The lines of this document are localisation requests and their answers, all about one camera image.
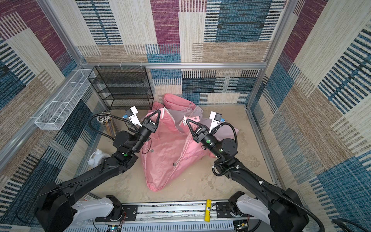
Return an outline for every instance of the white toy figure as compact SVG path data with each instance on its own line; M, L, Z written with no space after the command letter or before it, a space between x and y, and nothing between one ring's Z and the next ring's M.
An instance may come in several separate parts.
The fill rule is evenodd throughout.
M98 166L103 158L111 157L109 154L102 152L101 150L97 150L93 152L93 154L90 156L88 164L92 166L92 168Z

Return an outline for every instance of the black wire shelf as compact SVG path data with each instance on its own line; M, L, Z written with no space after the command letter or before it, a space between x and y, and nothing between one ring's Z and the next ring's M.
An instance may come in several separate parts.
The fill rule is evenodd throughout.
M145 67L96 66L95 78L89 78L103 102L110 110L126 110L136 106L149 110L153 106L153 93Z

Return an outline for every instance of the beige floor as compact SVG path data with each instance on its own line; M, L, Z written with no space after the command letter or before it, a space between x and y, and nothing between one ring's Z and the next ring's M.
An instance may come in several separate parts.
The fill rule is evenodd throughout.
M261 178L271 182L264 158L259 149L254 132L249 123L248 117L242 105L208 105L201 106L204 110L204 117L208 117L211 111L223 115L229 123L232 123L240 131L238 137L238 154L236 157L243 164L258 174ZM138 118L146 114L146 110L139 111ZM113 110L113 115L122 116L124 111ZM121 130L125 130L124 122L116 122ZM112 146L112 141L106 137L101 138L98 149L112 154L116 151ZM225 176L217 177L211 171L214 159L203 157L200 161L193 164L177 179L158 192L148 189L145 182L142 162L139 159L134 166L127 172L115 176L104 182L92 193L104 197L106 195L116 196L122 203L130 202L166 202L166 201L188 201L188 200L222 200L228 199L236 191L243 191L249 195L248 190Z

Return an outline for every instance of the yellow object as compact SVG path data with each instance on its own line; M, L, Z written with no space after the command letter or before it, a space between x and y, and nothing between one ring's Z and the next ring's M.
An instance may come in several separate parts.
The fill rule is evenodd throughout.
M210 222L211 200L206 200L205 222Z

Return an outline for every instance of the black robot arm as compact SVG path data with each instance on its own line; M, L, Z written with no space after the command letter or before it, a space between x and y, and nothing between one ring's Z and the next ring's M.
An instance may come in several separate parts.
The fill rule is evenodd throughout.
M139 152L150 135L156 132L160 113L160 110L156 110L144 118L139 129L125 119L127 123L135 127L135 130L131 128L130 131L135 131L136 133L134 135L127 131L117 133L113 142L117 151L111 157L106 158L102 161L102 164L76 178L58 185L51 182L39 189L37 196L41 196L37 199L35 215L45 231L56 232L66 229L77 212L71 208L72 205L103 182L124 173L134 165L138 159L135 153ZM151 117L156 114L157 118L153 122ZM93 115L91 119L100 115L104 114Z
M199 122L187 119L186 123L193 139L197 143L202 143L203 146L218 158L212 167L213 173L216 176L224 175L238 182L268 208L270 211L268 215L270 226L274 232L301 232L309 222L308 215L318 223L320 231L324 231L322 222L313 213L303 207L295 191L292 189L283 190L270 184L246 168L235 157L237 154L237 144L235 142L235 140L237 141L237 135L231 124L223 123L232 128L235 140L226 138L219 141L213 134L220 126L217 126L209 133L209 128ZM193 130L191 124L196 124L197 128ZM229 206L232 212L241 214L236 204L230 204Z

